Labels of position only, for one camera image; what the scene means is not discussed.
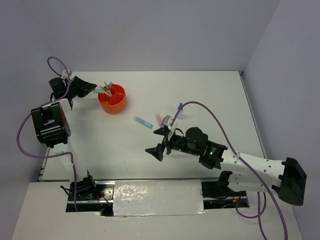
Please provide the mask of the blue highlighter marker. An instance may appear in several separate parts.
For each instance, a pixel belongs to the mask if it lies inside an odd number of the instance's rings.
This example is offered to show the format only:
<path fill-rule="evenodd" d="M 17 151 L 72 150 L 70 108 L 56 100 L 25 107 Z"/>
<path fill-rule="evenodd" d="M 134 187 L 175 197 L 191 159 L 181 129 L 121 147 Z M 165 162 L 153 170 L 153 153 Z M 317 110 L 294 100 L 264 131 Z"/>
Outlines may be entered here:
<path fill-rule="evenodd" d="M 136 121 L 137 123 L 149 128 L 149 129 L 153 128 L 153 125 L 150 122 L 148 122 L 148 121 L 146 121 L 146 120 L 144 120 L 144 119 L 142 119 L 140 117 L 134 116 L 133 120 Z"/>

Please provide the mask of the green transparent cap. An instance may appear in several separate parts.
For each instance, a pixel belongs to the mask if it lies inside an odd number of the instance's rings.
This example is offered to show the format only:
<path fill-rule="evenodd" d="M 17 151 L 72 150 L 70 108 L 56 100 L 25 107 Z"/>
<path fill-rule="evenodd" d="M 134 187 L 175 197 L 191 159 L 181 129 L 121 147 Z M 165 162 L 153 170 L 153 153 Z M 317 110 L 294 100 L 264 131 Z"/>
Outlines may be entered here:
<path fill-rule="evenodd" d="M 92 90 L 92 92 L 96 94 L 107 94 L 107 91 L 101 86 L 97 86 L 95 89 Z"/>

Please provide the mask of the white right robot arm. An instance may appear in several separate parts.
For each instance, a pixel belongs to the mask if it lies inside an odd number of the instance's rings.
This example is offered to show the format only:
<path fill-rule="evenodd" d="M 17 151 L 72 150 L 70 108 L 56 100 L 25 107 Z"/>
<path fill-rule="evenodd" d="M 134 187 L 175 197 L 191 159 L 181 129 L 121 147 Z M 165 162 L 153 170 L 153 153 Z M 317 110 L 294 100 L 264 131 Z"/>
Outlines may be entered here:
<path fill-rule="evenodd" d="M 294 158 L 270 160 L 240 152 L 209 140 L 198 127 L 189 128 L 184 135 L 177 135 L 168 127 L 161 127 L 154 134 L 163 136 L 156 147 L 147 148 L 158 161 L 164 154 L 178 151 L 198 157 L 199 163 L 209 170 L 217 169 L 220 175 L 211 185 L 210 197 L 237 196 L 242 191 L 276 194 L 293 206 L 304 203 L 307 174 Z"/>

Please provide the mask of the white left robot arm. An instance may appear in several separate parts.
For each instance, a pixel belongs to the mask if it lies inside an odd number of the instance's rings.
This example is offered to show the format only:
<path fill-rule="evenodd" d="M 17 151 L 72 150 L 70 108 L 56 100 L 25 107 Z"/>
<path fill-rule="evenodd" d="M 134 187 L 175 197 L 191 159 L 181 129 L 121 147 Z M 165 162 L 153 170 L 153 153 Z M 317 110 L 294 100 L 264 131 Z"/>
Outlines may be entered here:
<path fill-rule="evenodd" d="M 54 101 L 31 110 L 31 117 L 40 143 L 49 147 L 71 174 L 69 194 L 76 199 L 91 200 L 97 196 L 98 187 L 89 171 L 81 164 L 71 143 L 71 128 L 66 112 L 73 109 L 75 97 L 84 98 L 97 85 L 75 76 L 71 80 L 51 79 Z"/>

